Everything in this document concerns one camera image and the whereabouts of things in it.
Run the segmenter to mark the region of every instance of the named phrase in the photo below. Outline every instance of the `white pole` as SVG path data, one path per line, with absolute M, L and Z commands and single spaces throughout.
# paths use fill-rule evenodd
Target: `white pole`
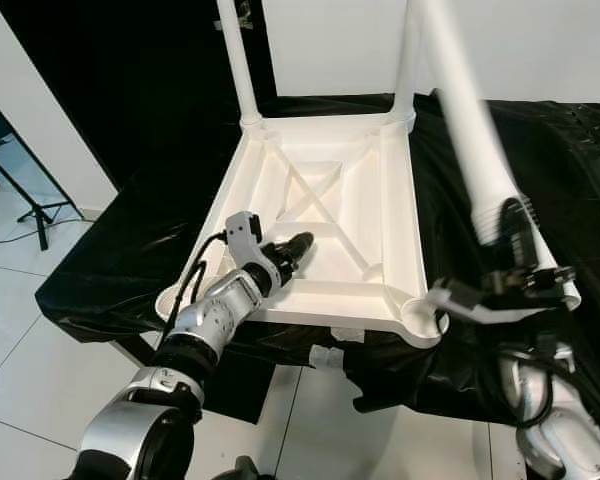
M 218 10 L 224 41 L 227 44 L 227 52 L 229 53 L 233 83 L 240 104 L 240 123 L 243 126 L 254 125 L 262 121 L 262 115 L 258 111 L 256 96 L 253 93 L 236 7 L 233 0 L 218 0 Z
M 521 195 L 510 175 L 489 111 L 484 102 L 478 100 L 469 63 L 444 0 L 417 1 L 424 7 L 427 54 L 440 85 L 445 119 L 471 198 L 473 226 L 480 243 L 489 245 L 497 238 L 503 202 L 510 197 L 521 198 Z M 539 267 L 555 267 L 556 261 L 535 224 L 533 233 Z M 573 283 L 565 285 L 565 292 L 571 297 L 568 305 L 575 308 L 580 303 L 580 294 Z
M 405 122 L 407 131 L 411 133 L 416 121 L 416 111 L 413 108 L 413 95 L 416 91 L 418 72 L 418 57 L 420 53 L 420 24 L 422 16 L 416 12 L 414 0 L 407 0 L 404 13 L 404 33 L 400 53 L 400 67 L 396 82 L 393 107 L 389 112 L 390 122 Z

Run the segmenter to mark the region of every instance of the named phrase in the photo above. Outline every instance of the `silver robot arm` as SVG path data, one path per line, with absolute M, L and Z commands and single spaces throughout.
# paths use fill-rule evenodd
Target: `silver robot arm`
M 205 382 L 238 326 L 290 280 L 313 243 L 312 234 L 301 233 L 260 247 L 259 220 L 249 212 L 230 217 L 225 234 L 239 268 L 180 312 L 151 365 L 96 415 L 69 480 L 184 478 Z
M 538 270 L 531 233 L 524 206 L 516 199 L 508 200 L 491 252 L 496 268 L 485 275 L 482 289 L 440 279 L 429 291 L 428 301 L 456 318 L 483 325 L 515 324 L 542 312 L 565 309 L 563 285 L 574 279 L 573 270 Z M 531 337 L 538 328 L 534 321 L 527 321 Z M 506 402 L 520 419 L 518 446 L 527 464 L 548 479 L 600 480 L 600 429 L 578 391 L 564 379 L 575 371 L 573 352 L 568 345 L 550 343 L 543 353 L 563 367 L 567 372 L 563 377 L 537 368 L 525 358 L 530 355 L 520 350 L 507 354 L 506 344 L 497 352 Z M 522 345 L 527 351 L 531 347 Z

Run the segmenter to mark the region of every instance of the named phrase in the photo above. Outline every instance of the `black curtain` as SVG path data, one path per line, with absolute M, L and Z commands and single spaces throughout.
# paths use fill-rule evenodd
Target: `black curtain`
M 214 0 L 0 0 L 0 11 L 118 188 L 143 164 L 194 152 L 192 129 L 238 118 Z M 275 85 L 260 0 L 251 11 L 243 37 L 263 101 Z

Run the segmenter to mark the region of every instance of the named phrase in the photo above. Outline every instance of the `tripod stand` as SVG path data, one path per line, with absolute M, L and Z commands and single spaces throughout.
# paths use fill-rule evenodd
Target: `tripod stand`
M 71 202 L 56 202 L 49 203 L 46 205 L 40 205 L 16 182 L 16 180 L 9 175 L 9 173 L 2 168 L 0 165 L 0 173 L 7 179 L 7 181 L 13 186 L 13 188 L 20 194 L 20 196 L 31 206 L 31 210 L 19 217 L 16 221 L 22 223 L 27 217 L 33 217 L 36 220 L 36 228 L 38 230 L 38 240 L 40 241 L 40 250 L 45 251 L 49 248 L 49 242 L 47 240 L 47 233 L 45 231 L 45 223 L 53 223 L 53 219 L 45 212 L 48 208 L 62 207 L 63 205 L 70 205 Z

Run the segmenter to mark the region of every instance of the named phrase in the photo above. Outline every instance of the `white wall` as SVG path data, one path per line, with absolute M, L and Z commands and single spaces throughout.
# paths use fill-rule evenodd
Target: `white wall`
M 263 1 L 280 95 L 393 91 L 405 0 Z M 446 3 L 483 97 L 600 102 L 600 0 Z
M 85 213 L 116 191 L 0 14 L 0 110 Z

